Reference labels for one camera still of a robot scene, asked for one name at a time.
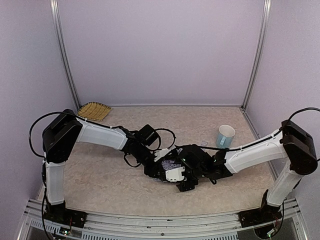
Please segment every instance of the light blue mug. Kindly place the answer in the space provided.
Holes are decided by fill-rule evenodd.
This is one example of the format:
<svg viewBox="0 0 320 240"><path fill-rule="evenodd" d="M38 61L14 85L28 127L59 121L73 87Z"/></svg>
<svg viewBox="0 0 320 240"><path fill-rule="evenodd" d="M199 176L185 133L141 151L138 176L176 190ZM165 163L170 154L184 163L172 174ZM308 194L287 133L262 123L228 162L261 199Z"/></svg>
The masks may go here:
<svg viewBox="0 0 320 240"><path fill-rule="evenodd" d="M221 125L216 139L216 146L220 149L229 148L236 134L236 130L229 125Z"/></svg>

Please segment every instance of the vertical metal post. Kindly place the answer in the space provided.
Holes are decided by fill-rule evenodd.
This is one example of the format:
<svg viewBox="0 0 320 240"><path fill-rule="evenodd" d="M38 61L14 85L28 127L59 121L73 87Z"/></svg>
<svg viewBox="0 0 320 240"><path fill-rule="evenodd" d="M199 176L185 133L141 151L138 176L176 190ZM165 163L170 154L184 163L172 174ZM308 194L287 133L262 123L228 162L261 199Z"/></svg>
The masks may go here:
<svg viewBox="0 0 320 240"><path fill-rule="evenodd" d="M253 67L251 70L250 80L248 87L246 89L245 97L242 104L242 109L245 111L248 107L248 103L252 94L252 90L254 88L254 84L257 78L257 72L259 68L260 59L262 56L262 51L264 47L264 42L267 33L268 21L269 21L269 13L271 8L271 0L264 0L264 7L263 7L263 15L262 15L262 22L260 27L259 39L258 39L258 46L255 52Z"/></svg>
<svg viewBox="0 0 320 240"><path fill-rule="evenodd" d="M62 33L62 27L61 27L60 15L59 15L58 0L50 0L50 5L51 5L53 22L54 22L54 26L55 26L56 35L58 38L58 44L59 44L59 48L60 48L61 58L62 58L63 65L64 65L67 83L68 83L68 86L69 86L69 89L71 92L74 106L77 110L79 110L81 107L81 103L79 100L79 96L77 93L74 79L71 74L70 65L69 65L69 61L68 61L68 57L67 57L67 52L66 52L65 43L64 43L64 36Z"/></svg>

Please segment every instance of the white wall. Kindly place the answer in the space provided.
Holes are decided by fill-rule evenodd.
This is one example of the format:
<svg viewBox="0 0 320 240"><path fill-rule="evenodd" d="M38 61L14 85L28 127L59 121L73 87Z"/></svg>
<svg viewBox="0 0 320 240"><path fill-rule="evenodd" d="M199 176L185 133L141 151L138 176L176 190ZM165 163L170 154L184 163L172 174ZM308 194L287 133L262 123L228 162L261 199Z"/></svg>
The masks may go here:
<svg viewBox="0 0 320 240"><path fill-rule="evenodd" d="M82 103L242 104L263 0L59 0Z"/></svg>
<svg viewBox="0 0 320 240"><path fill-rule="evenodd" d="M261 136L280 127L294 111L320 108L320 2L273 0L257 81L248 114ZM320 158L320 112L293 121L309 132ZM283 164L276 162L277 170ZM295 190L311 239L320 239L320 169Z"/></svg>
<svg viewBox="0 0 320 240"><path fill-rule="evenodd" d="M73 108L48 0L0 0L0 239L14 238L41 186L28 131L41 115ZM41 153L41 132L33 142Z"/></svg>

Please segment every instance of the robotic arm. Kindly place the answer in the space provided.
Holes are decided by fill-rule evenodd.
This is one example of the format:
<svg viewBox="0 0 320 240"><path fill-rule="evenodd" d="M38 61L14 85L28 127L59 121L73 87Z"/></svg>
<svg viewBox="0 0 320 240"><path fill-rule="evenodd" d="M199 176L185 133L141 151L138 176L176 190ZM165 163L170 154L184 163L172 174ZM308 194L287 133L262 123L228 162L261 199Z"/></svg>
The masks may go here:
<svg viewBox="0 0 320 240"><path fill-rule="evenodd" d="M73 112L69 109L64 112L69 114L60 114L42 134L47 213L50 215L45 217L57 221L64 215L61 223L66 222L70 214L81 216L81 219L86 216L84 212L74 213L66 209L64 200L64 166L76 142L103 145L132 155L137 163L144 166L147 176L177 183L181 192L194 189L200 178L208 178L216 184L218 179L231 177L248 167L287 159L273 187L263 195L261 207L239 213L243 227L273 221L274 216L280 218L279 209L287 195L303 176L313 173L318 167L312 137L289 120L282 122L280 130L264 138L237 148L221 149L210 156L202 150L206 147L195 144L151 152L148 146L159 135L150 125L139 131L129 131L122 126L112 128L79 120L70 115ZM165 168L164 163L168 161L176 167Z"/></svg>

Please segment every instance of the beige table surface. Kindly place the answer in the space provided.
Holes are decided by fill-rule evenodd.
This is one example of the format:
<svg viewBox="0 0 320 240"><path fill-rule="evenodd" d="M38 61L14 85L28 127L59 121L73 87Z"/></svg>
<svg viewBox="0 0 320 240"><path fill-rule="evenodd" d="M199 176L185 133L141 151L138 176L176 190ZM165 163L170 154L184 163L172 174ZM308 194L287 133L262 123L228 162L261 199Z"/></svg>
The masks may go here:
<svg viewBox="0 0 320 240"><path fill-rule="evenodd" d="M115 107L102 121L139 130L145 124L175 132L177 145L208 142L215 146L220 125L234 127L232 147L254 137L237 107L148 106ZM169 133L161 132L165 148ZM203 179L194 190L179 192L174 183L154 181L143 167L131 168L123 152L101 145L76 143L66 162L64 195L67 207L101 213L141 216L186 216L258 207L273 178L266 163L247 168L216 185Z"/></svg>

